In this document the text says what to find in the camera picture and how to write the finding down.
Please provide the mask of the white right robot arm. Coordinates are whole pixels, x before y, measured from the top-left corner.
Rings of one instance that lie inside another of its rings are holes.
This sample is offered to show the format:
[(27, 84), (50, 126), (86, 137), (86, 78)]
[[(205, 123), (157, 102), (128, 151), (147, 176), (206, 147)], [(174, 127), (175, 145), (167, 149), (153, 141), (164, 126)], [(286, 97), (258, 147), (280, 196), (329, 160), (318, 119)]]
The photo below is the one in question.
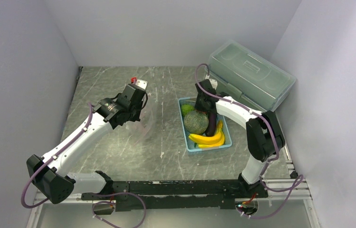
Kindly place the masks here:
[(246, 130), (250, 158), (238, 177), (238, 191), (240, 195), (250, 197), (261, 185), (268, 163), (278, 159), (286, 144), (276, 114), (254, 110), (226, 94), (216, 94), (209, 79), (197, 82), (195, 86), (198, 92), (196, 108), (225, 116)]

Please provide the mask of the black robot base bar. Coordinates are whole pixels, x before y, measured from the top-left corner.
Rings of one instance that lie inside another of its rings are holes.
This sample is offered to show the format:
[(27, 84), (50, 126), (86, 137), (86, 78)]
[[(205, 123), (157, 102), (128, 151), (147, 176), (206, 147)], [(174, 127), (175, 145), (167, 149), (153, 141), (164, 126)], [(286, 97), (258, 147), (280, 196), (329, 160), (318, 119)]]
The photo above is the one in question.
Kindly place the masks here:
[(261, 185), (246, 190), (238, 179), (230, 180), (163, 180), (114, 181), (112, 188), (99, 196), (83, 193), (82, 200), (114, 200), (117, 212), (133, 209), (234, 209), (237, 204), (251, 198), (267, 198)]

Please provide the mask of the clear zip top bag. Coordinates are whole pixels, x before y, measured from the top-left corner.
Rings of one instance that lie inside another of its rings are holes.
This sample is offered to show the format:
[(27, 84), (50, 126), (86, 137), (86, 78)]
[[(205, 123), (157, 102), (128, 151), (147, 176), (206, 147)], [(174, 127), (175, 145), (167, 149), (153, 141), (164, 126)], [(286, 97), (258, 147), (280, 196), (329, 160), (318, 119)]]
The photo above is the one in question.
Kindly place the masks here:
[(134, 145), (149, 139), (155, 126), (158, 101), (150, 100), (141, 111), (139, 122), (128, 122), (126, 129), (129, 132), (130, 140)]

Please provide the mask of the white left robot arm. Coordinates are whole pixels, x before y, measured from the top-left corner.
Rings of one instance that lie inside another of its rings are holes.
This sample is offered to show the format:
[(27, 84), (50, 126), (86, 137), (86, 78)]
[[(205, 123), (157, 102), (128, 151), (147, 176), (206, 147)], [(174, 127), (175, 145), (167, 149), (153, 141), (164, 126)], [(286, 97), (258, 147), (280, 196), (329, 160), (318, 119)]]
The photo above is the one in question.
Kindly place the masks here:
[(140, 113), (148, 101), (147, 86), (147, 81), (136, 80), (127, 84), (116, 97), (89, 105), (88, 117), (64, 141), (43, 156), (30, 156), (26, 161), (30, 180), (22, 193), (22, 205), (29, 208), (25, 193), (30, 184), (53, 204), (80, 193), (89, 193), (102, 200), (109, 198), (114, 193), (113, 180), (104, 172), (74, 173), (70, 170), (104, 135), (126, 122), (140, 120)]

